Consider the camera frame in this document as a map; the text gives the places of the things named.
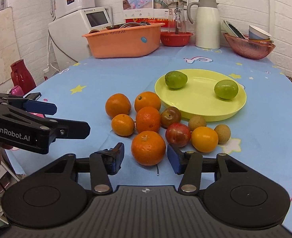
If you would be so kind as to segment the yellow orange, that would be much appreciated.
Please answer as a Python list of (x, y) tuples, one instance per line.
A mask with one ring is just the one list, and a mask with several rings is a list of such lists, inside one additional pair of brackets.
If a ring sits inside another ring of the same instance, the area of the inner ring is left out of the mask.
[(218, 145), (218, 134), (209, 127), (200, 126), (192, 132), (191, 141), (197, 151), (210, 153)]

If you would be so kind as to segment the brown longan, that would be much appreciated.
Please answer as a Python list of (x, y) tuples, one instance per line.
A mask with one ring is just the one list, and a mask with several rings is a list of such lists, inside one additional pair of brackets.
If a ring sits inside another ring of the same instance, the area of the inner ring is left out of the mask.
[(218, 144), (223, 145), (231, 138), (231, 130), (229, 126), (220, 124), (214, 128), (214, 131), (218, 134)]
[(193, 116), (191, 119), (189, 119), (189, 122), (188, 122), (188, 127), (191, 132), (194, 131), (198, 127), (206, 127), (206, 126), (207, 126), (207, 122), (205, 118), (201, 115)]

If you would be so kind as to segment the glass pitcher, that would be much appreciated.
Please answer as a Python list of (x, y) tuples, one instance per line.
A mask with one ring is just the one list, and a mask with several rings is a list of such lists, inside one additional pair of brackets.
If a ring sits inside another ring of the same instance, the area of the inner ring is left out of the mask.
[(175, 5), (171, 5), (168, 10), (168, 33), (180, 35), (186, 32), (184, 8), (176, 2)]

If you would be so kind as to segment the green fruit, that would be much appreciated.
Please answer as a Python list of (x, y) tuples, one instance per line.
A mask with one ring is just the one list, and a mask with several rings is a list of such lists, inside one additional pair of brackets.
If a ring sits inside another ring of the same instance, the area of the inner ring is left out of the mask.
[(187, 75), (180, 71), (170, 71), (165, 75), (165, 84), (170, 89), (183, 88), (187, 84), (187, 81)]
[(233, 80), (221, 80), (214, 86), (216, 96), (221, 99), (233, 99), (237, 96), (238, 91), (238, 85)]

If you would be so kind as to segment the red plastic basket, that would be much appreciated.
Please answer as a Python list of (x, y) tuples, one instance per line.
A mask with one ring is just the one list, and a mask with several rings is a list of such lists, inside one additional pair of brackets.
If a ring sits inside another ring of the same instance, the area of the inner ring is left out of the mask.
[(186, 32), (181, 34), (161, 32), (160, 41), (164, 46), (168, 47), (183, 47), (186, 46), (193, 33)]

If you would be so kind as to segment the white thermos jug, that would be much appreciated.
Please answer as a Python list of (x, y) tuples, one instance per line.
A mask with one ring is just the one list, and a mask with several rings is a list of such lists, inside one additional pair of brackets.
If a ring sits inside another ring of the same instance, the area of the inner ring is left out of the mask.
[(191, 24), (192, 6), (197, 5), (195, 18), (195, 45), (205, 49), (219, 49), (221, 35), (221, 20), (216, 0), (197, 0), (187, 5), (187, 18)]

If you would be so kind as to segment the white water dispenser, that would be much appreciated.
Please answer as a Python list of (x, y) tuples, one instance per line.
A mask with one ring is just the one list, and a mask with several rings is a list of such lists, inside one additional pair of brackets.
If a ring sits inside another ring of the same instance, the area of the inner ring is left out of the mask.
[(112, 25), (113, 12), (110, 6), (77, 10), (51, 22), (49, 34), (59, 70), (91, 57), (84, 35)]

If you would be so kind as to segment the dark brown plum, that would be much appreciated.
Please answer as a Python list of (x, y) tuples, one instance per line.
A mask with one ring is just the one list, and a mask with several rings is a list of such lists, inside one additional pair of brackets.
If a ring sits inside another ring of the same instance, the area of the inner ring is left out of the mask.
[(181, 113), (178, 108), (174, 106), (170, 106), (166, 108), (160, 116), (161, 126), (163, 128), (168, 128), (170, 125), (174, 123), (181, 122)]

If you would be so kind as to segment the red plum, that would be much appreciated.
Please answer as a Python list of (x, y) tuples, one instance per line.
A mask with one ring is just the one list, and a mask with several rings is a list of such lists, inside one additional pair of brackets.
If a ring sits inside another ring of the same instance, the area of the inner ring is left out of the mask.
[(174, 123), (167, 128), (165, 138), (170, 144), (174, 144), (177, 147), (184, 147), (191, 139), (191, 131), (184, 124)]

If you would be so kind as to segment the orange plastic basket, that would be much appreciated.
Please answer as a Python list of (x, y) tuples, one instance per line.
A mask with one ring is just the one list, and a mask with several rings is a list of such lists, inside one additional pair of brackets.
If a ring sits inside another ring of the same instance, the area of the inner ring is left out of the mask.
[(104, 30), (83, 35), (93, 57), (136, 58), (154, 52), (160, 46), (163, 23)]

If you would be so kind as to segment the large front orange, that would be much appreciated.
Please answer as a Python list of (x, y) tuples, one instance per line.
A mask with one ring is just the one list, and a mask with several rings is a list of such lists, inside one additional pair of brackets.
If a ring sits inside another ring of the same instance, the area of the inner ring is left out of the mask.
[(166, 151), (164, 139), (154, 131), (143, 131), (131, 143), (131, 153), (141, 165), (154, 166), (162, 161)]

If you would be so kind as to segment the yellow plastic plate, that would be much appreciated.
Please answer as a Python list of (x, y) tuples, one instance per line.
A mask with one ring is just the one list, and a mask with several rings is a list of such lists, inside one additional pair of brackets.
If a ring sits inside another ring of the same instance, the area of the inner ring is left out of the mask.
[(160, 77), (154, 85), (155, 93), (166, 107), (174, 106), (181, 115), (190, 119), (201, 115), (206, 121), (222, 121), (234, 116), (246, 103), (247, 95), (241, 85), (238, 94), (231, 100), (220, 99), (214, 92), (218, 81), (230, 77), (216, 71), (204, 69), (181, 69), (188, 77), (187, 84), (181, 89), (170, 89), (165, 84), (165, 76)]

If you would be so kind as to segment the small orange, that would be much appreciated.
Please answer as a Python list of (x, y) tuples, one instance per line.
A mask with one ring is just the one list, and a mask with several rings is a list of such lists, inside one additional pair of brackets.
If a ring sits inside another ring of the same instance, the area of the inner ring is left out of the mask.
[(111, 121), (112, 130), (119, 136), (130, 136), (134, 133), (135, 122), (126, 114), (118, 114)]

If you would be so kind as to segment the copper pink bowl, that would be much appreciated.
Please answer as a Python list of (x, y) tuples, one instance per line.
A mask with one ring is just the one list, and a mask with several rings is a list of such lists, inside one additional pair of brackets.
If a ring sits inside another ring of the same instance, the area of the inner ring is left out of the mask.
[(223, 34), (229, 47), (238, 55), (253, 59), (260, 60), (267, 57), (276, 47), (272, 42), (255, 42), (250, 39), (242, 39), (231, 36), (227, 33)]

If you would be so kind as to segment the green white dish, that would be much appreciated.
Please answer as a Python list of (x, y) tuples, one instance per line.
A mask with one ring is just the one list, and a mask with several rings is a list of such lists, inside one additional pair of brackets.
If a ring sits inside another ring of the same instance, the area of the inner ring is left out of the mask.
[(223, 21), (222, 26), (225, 32), (230, 36), (245, 39), (245, 36), (237, 28), (235, 28), (232, 23), (228, 22), (227, 20)]

